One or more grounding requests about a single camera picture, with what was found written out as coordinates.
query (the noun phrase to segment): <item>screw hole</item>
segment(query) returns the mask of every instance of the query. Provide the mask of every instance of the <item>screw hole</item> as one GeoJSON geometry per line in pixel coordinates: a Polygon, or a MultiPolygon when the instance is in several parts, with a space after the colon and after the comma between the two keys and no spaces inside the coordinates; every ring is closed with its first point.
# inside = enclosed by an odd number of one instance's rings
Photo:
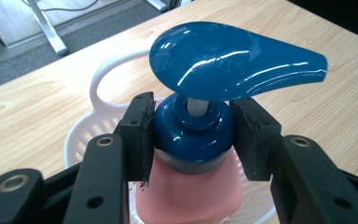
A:
{"type": "Polygon", "coordinates": [[[95,196],[87,202],[88,208],[97,208],[103,204],[103,197],[101,196],[95,196]]]}
{"type": "Polygon", "coordinates": [[[16,189],[20,189],[22,186],[28,183],[29,178],[30,177],[28,175],[13,175],[0,184],[0,191],[11,192],[16,189]]]}
{"type": "Polygon", "coordinates": [[[310,141],[308,141],[305,138],[300,138],[300,137],[292,138],[292,143],[294,143],[300,147],[309,147],[310,146],[310,141]]]}
{"type": "Polygon", "coordinates": [[[346,199],[334,198],[334,202],[340,207],[343,207],[343,208],[346,208],[346,209],[351,209],[351,203],[348,202],[348,200],[346,200],[346,199]]]}
{"type": "Polygon", "coordinates": [[[112,137],[102,137],[100,139],[98,139],[97,141],[97,145],[100,147],[107,147],[112,145],[114,142],[112,137]]]}

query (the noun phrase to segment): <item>blue pump head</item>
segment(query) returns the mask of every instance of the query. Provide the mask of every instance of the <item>blue pump head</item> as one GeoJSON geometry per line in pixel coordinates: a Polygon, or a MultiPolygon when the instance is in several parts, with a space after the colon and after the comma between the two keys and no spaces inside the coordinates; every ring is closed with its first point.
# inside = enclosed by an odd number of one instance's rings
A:
{"type": "Polygon", "coordinates": [[[235,122],[224,101],[321,82],[327,70],[321,54],[204,21],[160,35],[149,61],[157,78],[176,92],[156,111],[157,153],[173,169],[189,174],[210,170],[232,146],[235,122]],[[189,104],[204,108],[190,112],[189,104]]]}
{"type": "Polygon", "coordinates": [[[246,98],[279,88],[321,82],[321,54],[214,22],[166,31],[150,50],[157,78],[173,91],[206,101],[246,98]]]}

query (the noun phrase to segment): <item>basket handle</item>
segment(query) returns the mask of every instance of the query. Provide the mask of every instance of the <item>basket handle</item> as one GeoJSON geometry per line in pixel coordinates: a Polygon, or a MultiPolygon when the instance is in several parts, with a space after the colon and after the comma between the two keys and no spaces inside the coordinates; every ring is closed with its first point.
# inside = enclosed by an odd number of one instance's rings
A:
{"type": "Polygon", "coordinates": [[[100,65],[100,67],[95,72],[89,87],[89,98],[91,99],[94,110],[110,111],[112,108],[119,107],[119,105],[108,103],[101,99],[97,93],[98,86],[103,80],[103,77],[115,67],[127,61],[147,55],[153,42],[154,39],[147,39],[141,44],[130,45],[128,48],[124,48],[123,50],[115,52],[100,65]]]}

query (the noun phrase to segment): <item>wooden table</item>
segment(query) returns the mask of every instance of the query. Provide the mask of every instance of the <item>wooden table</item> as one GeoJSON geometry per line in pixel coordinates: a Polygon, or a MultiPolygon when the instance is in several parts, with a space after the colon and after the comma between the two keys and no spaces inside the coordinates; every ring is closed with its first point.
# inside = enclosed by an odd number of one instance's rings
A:
{"type": "MultiPolygon", "coordinates": [[[[283,0],[197,0],[1,86],[0,174],[31,167],[46,178],[61,171],[65,136],[92,109],[90,80],[101,62],[187,21],[227,23],[325,55],[325,82],[256,99],[282,124],[284,135],[315,140],[338,167],[358,175],[358,35],[283,0]]],[[[99,94],[126,103],[144,91],[171,93],[151,73],[146,58],[115,69],[99,94]]]]}

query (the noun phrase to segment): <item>white plastic basket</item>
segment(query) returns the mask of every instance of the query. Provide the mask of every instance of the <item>white plastic basket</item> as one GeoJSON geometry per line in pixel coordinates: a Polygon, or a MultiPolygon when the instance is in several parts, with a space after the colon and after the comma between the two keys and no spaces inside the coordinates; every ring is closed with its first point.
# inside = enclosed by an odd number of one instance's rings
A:
{"type": "MultiPolygon", "coordinates": [[[[98,86],[103,77],[118,65],[147,55],[151,44],[152,42],[148,40],[142,45],[129,46],[126,50],[113,54],[98,68],[89,88],[89,98],[91,99],[93,110],[72,127],[65,139],[63,151],[65,168],[83,160],[90,139],[104,133],[112,133],[128,108],[129,104],[110,104],[98,96],[98,86]]],[[[159,105],[161,101],[162,99],[157,99],[156,105],[159,105]]],[[[224,223],[263,223],[275,212],[269,192],[269,183],[249,182],[238,157],[237,162],[241,174],[243,201],[241,208],[226,219],[224,223]]],[[[137,216],[135,209],[136,187],[134,183],[129,183],[129,187],[131,223],[143,223],[137,216]]]]}

